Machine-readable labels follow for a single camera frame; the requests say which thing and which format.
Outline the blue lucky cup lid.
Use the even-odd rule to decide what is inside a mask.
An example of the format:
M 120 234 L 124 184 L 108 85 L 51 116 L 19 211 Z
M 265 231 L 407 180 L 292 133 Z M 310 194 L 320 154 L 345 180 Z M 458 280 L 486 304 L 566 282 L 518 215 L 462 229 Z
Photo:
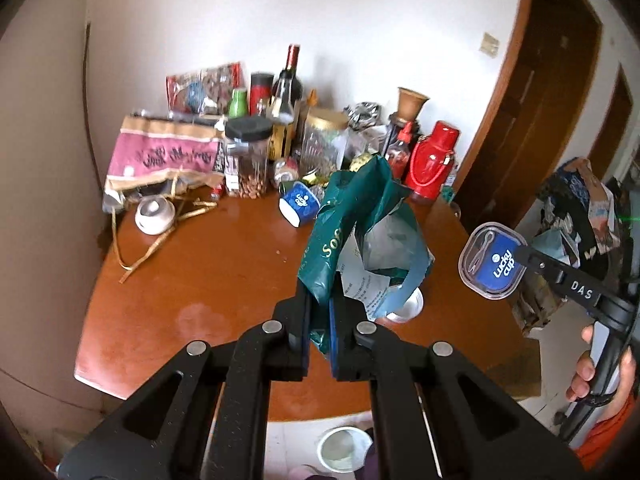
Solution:
M 488 300 L 503 300 L 518 288 L 526 267 L 515 259 L 526 240 L 498 222 L 478 226 L 464 245 L 458 261 L 463 284 Z

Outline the green plastic shopping bag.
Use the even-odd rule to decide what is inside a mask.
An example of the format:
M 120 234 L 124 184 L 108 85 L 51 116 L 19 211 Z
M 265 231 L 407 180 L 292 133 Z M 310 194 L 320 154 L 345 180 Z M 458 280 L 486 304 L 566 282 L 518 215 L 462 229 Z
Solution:
M 380 156 L 330 177 L 297 274 L 317 301 L 310 338 L 325 356 L 335 281 L 375 321 L 400 309 L 431 272 L 434 256 L 408 196 Z

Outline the blue lucky paper cup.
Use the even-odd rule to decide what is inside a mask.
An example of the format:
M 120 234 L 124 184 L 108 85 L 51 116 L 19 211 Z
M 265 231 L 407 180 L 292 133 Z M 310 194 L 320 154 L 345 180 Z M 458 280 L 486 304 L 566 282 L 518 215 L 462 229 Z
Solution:
M 279 210 L 291 226 L 300 228 L 317 217 L 320 200 L 305 183 L 295 181 L 280 197 Z

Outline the white trash bucket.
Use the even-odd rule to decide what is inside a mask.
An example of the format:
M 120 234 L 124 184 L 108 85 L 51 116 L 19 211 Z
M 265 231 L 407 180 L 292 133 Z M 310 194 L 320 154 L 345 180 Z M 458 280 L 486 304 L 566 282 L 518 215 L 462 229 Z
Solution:
M 363 467 L 373 439 L 364 430 L 336 427 L 326 432 L 317 445 L 320 464 L 336 474 L 351 474 Z

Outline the pile of clothes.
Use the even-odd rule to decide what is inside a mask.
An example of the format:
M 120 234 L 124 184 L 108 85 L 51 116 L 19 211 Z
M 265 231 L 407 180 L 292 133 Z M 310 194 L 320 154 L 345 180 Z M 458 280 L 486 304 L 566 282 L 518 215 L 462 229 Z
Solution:
M 619 213 L 620 189 L 603 184 L 588 159 L 575 157 L 544 179 L 516 230 L 538 252 L 615 290 L 628 240 Z

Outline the wooden table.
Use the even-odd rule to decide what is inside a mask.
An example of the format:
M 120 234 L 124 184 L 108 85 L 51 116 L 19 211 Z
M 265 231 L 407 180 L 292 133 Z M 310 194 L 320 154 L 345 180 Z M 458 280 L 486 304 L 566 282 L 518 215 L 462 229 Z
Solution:
M 458 274 L 468 236 L 445 202 L 414 206 L 435 258 L 422 312 L 395 326 L 403 340 L 450 342 L 514 396 L 540 390 L 540 348 L 505 301 L 471 292 Z M 184 222 L 157 251 L 131 214 L 122 219 L 89 302 L 75 362 L 84 384 L 125 399 L 194 339 L 238 339 L 293 296 L 308 228 L 285 221 L 275 195 L 224 198 Z

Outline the white round bowl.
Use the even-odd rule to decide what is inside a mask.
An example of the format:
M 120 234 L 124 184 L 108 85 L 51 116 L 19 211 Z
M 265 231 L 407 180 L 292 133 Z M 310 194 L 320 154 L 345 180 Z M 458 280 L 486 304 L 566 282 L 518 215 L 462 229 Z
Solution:
M 168 231 L 174 224 L 176 208 L 164 196 L 145 197 L 138 203 L 134 223 L 145 235 L 157 236 Z

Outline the red thermos jug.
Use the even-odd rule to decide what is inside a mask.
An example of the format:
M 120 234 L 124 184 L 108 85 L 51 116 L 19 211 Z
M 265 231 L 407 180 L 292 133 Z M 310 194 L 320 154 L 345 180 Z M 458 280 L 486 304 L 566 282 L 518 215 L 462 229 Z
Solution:
M 439 120 L 432 133 L 416 144 L 405 178 L 413 200 L 432 202 L 439 196 L 454 166 L 454 147 L 459 136 L 458 128 Z

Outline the clear jar black lid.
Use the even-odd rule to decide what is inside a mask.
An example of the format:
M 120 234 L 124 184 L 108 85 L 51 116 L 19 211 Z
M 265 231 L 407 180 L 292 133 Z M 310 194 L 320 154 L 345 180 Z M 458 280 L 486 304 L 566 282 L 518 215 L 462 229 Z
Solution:
M 267 192 L 272 122 L 262 116 L 231 118 L 224 126 L 224 185 L 229 196 L 254 200 Z

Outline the red cap sauce bottle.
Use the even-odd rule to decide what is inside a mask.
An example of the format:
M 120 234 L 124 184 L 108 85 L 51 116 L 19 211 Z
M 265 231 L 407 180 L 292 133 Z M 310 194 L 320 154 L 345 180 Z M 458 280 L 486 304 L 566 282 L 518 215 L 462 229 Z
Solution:
M 396 141 L 390 144 L 386 152 L 386 160 L 390 165 L 392 177 L 398 181 L 402 179 L 410 159 L 412 128 L 413 122 L 407 122 L 404 128 L 399 131 Z

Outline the dark wooden door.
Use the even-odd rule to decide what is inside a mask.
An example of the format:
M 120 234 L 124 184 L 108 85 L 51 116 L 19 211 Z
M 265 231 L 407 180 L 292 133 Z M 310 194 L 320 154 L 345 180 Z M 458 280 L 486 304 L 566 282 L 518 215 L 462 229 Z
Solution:
M 506 92 L 454 202 L 462 226 L 518 225 L 584 107 L 601 22 L 587 0 L 532 0 Z

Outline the pink gift bag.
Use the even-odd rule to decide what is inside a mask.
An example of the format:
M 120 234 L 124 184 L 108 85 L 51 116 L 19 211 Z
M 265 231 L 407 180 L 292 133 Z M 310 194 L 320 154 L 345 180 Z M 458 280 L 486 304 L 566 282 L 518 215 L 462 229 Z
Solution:
M 176 196 L 224 184 L 224 132 L 216 116 L 144 110 L 122 121 L 103 188 L 102 209 L 119 212 L 145 196 Z

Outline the yellow label liquor bottle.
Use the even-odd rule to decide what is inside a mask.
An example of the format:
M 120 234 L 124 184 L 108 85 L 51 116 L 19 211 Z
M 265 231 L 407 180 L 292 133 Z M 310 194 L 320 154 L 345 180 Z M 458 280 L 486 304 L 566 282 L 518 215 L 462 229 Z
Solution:
M 292 137 L 295 133 L 295 110 L 290 95 L 291 90 L 285 84 L 280 94 L 273 98 L 268 110 L 268 118 L 272 123 L 268 157 L 273 162 L 288 157 L 291 153 Z

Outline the clear jar gold lid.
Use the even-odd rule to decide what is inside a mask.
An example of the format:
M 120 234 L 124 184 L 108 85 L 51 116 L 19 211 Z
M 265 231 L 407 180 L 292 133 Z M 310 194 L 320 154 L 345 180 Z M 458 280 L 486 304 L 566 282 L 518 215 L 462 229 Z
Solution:
M 340 170 L 347 144 L 348 116 L 327 108 L 311 107 L 305 120 L 300 171 L 329 177 Z

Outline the brown clay vase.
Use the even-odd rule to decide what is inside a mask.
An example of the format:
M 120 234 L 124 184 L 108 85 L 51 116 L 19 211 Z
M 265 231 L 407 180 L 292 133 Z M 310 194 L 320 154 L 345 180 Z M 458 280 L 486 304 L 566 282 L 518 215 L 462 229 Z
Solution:
M 428 101 L 428 96 L 405 87 L 399 87 L 398 91 L 397 117 L 404 122 L 414 122 Z

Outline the green bottle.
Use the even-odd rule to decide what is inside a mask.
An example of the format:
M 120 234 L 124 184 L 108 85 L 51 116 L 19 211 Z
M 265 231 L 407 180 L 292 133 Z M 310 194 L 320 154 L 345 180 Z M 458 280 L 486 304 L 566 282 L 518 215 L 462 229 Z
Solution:
M 238 118 L 250 114 L 248 111 L 247 88 L 234 88 L 228 107 L 228 117 Z

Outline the red snack packet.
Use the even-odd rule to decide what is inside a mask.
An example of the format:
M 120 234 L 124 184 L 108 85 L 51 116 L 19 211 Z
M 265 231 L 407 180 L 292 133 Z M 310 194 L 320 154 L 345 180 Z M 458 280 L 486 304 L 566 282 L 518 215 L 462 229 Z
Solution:
M 224 115 L 228 112 L 232 90 L 240 88 L 241 82 L 239 62 L 167 76 L 168 110 L 192 115 Z

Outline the dark wine bottle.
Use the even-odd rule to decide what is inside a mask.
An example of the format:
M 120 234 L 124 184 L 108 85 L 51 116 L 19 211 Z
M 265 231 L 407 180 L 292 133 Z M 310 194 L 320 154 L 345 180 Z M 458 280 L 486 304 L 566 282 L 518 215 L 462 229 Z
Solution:
M 293 105 L 300 101 L 303 96 L 303 85 L 297 78 L 299 49 L 298 44 L 290 44 L 288 46 L 285 68 L 280 71 L 276 82 L 272 86 L 272 96 L 275 98 L 280 94 L 281 88 L 287 84 L 291 90 L 290 101 Z

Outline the red cylindrical can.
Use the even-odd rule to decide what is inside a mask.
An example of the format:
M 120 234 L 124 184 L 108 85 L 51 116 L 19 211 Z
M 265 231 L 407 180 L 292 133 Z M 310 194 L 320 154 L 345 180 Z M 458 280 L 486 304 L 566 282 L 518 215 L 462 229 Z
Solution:
M 250 75 L 250 107 L 252 116 L 265 116 L 271 101 L 273 74 L 252 73 Z

